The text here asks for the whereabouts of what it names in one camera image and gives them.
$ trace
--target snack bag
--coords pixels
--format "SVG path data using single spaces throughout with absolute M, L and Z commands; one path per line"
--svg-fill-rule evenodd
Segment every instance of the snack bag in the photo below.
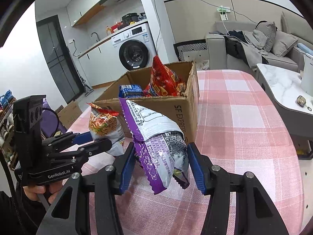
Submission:
M 121 98 L 138 98 L 143 96 L 143 91 L 140 85 L 120 85 L 119 95 Z
M 123 155 L 125 136 L 122 126 L 117 119 L 119 113 L 113 110 L 102 109 L 93 103 L 88 104 L 91 106 L 88 127 L 92 139 L 94 141 L 104 138 L 111 140 L 112 148 L 107 153 L 113 156 Z
M 150 83 L 144 90 L 144 96 L 180 96 L 186 90 L 186 84 L 160 58 L 153 58 Z
M 120 98 L 136 154 L 154 194 L 168 188 L 172 176 L 183 189 L 189 186 L 184 134 L 168 117 Z

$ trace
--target keychain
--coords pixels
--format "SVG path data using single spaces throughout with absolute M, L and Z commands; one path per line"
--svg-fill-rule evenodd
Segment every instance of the keychain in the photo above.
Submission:
M 306 106 L 308 108 L 309 111 L 312 111 L 312 109 L 306 105 L 306 99 L 303 96 L 299 96 L 297 98 L 297 104 L 301 107 Z

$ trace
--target pink plaid tablecloth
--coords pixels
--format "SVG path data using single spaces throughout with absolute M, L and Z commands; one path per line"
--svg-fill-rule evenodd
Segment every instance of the pink plaid tablecloth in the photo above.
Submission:
M 228 172 L 253 172 L 275 203 L 290 235 L 299 234 L 304 195 L 298 158 L 272 102 L 256 80 L 244 72 L 201 71 L 198 80 L 196 145 L 199 151 Z M 89 116 L 90 108 L 70 130 L 88 131 Z M 83 174 L 97 172 L 113 161 L 106 153 L 91 157 L 83 167 Z M 235 198 L 231 193 L 227 234 L 234 233 Z M 91 229 L 96 234 L 93 195 L 90 202 Z M 126 235 L 200 234 L 208 203 L 209 197 L 197 189 L 191 172 L 190 186 L 186 190 L 172 180 L 167 190 L 154 195 L 138 165 L 128 191 L 116 196 Z

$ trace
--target washing machine control panel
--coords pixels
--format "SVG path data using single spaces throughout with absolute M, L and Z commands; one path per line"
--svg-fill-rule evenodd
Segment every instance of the washing machine control panel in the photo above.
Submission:
M 146 32 L 147 32 L 147 26 L 146 26 L 146 24 L 142 24 L 142 25 L 128 29 L 128 30 L 126 30 L 120 34 L 113 36 L 111 38 L 111 42 L 112 42 L 113 46 L 115 46 L 120 42 L 124 42 L 125 40 L 130 39 L 134 36 L 138 36 L 140 34 L 145 34 Z

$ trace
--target table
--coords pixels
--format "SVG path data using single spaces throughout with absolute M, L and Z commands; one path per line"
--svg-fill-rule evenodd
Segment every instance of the table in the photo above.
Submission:
M 274 105 L 247 73 L 198 71 L 198 79 L 200 99 L 195 142 L 199 151 L 228 172 L 253 172 L 275 203 L 290 235 L 299 234 L 304 198 L 300 168 L 291 138 Z M 70 131 L 88 131 L 89 115 L 90 108 Z M 83 175 L 112 162 L 113 158 L 106 153 L 91 157 L 83 167 Z M 186 190 L 172 180 L 167 190 L 154 195 L 139 165 L 135 166 L 128 191 L 116 196 L 125 235 L 200 234 L 208 203 L 209 197 L 197 189 L 191 171 Z M 228 234 L 234 234 L 233 193 L 230 203 Z M 92 234 L 96 234 L 93 195 L 90 221 Z
M 309 139 L 313 149 L 313 111 L 307 107 L 300 107 L 296 99 L 303 96 L 307 105 L 313 108 L 312 96 L 307 94 L 300 86 L 300 74 L 284 68 L 257 64 L 256 80 L 269 96 L 278 113 L 283 119 L 288 132 Z M 299 155 L 299 159 L 312 159 L 313 151 L 307 155 Z

